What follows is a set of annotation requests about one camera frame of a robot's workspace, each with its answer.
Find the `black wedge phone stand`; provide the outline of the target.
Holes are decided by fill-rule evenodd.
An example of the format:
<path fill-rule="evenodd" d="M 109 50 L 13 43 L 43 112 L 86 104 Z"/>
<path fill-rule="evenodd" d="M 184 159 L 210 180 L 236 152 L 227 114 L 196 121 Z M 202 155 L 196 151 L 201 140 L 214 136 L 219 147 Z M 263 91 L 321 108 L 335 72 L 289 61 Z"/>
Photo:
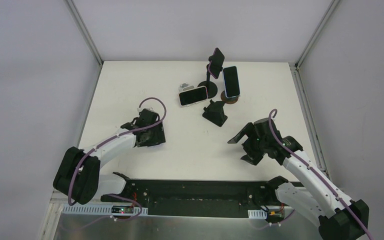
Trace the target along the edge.
<path fill-rule="evenodd" d="M 224 105 L 224 101 L 213 101 L 210 99 L 209 105 L 203 108 L 204 112 L 202 117 L 216 126 L 222 127 L 228 119 L 228 116 L 225 115 L 224 112 Z"/>

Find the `phone with blue case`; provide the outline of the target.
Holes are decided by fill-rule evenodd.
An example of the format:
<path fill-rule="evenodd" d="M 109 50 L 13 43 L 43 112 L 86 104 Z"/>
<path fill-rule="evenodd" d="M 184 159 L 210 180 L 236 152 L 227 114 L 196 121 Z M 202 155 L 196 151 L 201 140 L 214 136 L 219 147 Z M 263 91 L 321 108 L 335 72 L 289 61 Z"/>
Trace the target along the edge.
<path fill-rule="evenodd" d="M 236 66 L 226 67 L 222 70 L 223 82 L 225 88 L 225 96 L 227 98 L 235 98 L 241 94 Z"/>

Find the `phone with beige case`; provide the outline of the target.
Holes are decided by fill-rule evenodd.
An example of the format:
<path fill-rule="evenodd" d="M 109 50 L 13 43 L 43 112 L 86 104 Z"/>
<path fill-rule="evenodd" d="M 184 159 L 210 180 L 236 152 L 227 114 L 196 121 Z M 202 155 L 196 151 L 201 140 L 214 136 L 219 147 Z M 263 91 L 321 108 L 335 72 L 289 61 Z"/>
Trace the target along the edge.
<path fill-rule="evenodd" d="M 181 91 L 178 94 L 179 104 L 182 107 L 200 103 L 208 99 L 208 90 L 206 86 L 199 86 L 189 90 Z"/>

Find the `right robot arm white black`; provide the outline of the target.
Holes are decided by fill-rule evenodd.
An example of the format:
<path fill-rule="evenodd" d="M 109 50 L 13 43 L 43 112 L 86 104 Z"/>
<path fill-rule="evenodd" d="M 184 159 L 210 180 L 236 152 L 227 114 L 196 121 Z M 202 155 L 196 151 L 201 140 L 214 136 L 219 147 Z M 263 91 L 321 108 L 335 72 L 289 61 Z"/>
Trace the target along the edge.
<path fill-rule="evenodd" d="M 277 161 L 292 173 L 307 192 L 297 189 L 289 180 L 277 176 L 265 184 L 264 200 L 292 207 L 312 222 L 324 240 L 356 240 L 368 235 L 369 207 L 363 200 L 353 200 L 331 182 L 312 163 L 302 145 L 292 136 L 282 137 L 274 120 L 263 118 L 247 123 L 228 144 L 242 143 L 241 159 L 257 165 L 264 156 Z"/>

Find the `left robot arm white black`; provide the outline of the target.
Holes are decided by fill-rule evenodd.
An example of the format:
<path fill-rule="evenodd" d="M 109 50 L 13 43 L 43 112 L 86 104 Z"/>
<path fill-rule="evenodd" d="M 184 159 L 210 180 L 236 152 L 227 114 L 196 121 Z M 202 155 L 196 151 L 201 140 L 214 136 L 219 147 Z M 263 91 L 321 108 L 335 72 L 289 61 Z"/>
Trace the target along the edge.
<path fill-rule="evenodd" d="M 93 199 L 113 194 L 120 202 L 132 198 L 133 189 L 120 173 L 101 174 L 101 168 L 122 153 L 135 147 L 153 147 L 165 143 L 163 123 L 158 113 L 142 109 L 133 121 L 98 144 L 84 149 L 75 146 L 66 150 L 53 180 L 53 187 L 72 204 L 85 205 Z"/>

